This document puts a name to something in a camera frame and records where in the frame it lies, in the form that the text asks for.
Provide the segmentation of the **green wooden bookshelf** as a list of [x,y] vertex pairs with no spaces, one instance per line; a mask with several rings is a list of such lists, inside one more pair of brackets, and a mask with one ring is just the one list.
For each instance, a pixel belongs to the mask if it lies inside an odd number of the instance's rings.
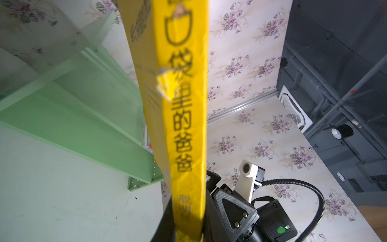
[[1,123],[129,177],[131,191],[163,180],[138,86],[103,47],[110,12],[31,66],[1,77]]

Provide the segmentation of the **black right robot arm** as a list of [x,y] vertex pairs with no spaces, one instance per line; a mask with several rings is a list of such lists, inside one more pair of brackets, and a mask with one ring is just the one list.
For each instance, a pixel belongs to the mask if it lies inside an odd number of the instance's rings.
[[217,183],[221,177],[208,171],[205,242],[286,242],[298,231],[278,200],[259,197],[265,204],[255,208],[226,184]]

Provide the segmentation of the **white ceiling air vent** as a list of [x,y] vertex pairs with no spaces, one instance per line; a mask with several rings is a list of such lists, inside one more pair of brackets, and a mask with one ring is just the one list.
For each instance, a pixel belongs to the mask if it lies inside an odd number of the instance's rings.
[[290,91],[283,86],[279,95],[279,100],[283,104],[285,110],[293,119],[297,127],[302,133],[305,133],[313,124],[307,113],[301,108]]

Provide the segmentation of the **ceiling spot lamp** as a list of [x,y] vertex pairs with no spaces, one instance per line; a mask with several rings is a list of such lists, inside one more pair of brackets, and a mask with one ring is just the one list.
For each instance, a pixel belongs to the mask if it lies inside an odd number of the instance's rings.
[[335,139],[342,140],[342,139],[346,139],[348,137],[353,136],[354,131],[349,125],[343,124],[340,126],[333,127],[331,129],[331,134],[333,135],[333,137]]

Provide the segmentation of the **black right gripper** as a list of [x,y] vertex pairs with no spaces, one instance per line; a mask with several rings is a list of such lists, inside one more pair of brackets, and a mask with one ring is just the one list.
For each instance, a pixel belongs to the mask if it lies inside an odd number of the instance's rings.
[[227,185],[217,186],[221,177],[207,171],[205,241],[259,242],[257,210]]

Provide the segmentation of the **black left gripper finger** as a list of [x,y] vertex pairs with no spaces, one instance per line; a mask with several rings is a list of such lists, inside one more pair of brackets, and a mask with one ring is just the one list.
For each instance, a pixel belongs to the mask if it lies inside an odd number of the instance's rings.
[[176,242],[176,226],[173,218],[172,198],[163,213],[151,242]]

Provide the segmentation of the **yellow book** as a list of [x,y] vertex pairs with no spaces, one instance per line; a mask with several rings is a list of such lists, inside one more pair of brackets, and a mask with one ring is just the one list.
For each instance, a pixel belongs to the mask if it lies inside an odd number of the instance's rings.
[[172,234],[202,240],[206,200],[207,1],[118,1]]

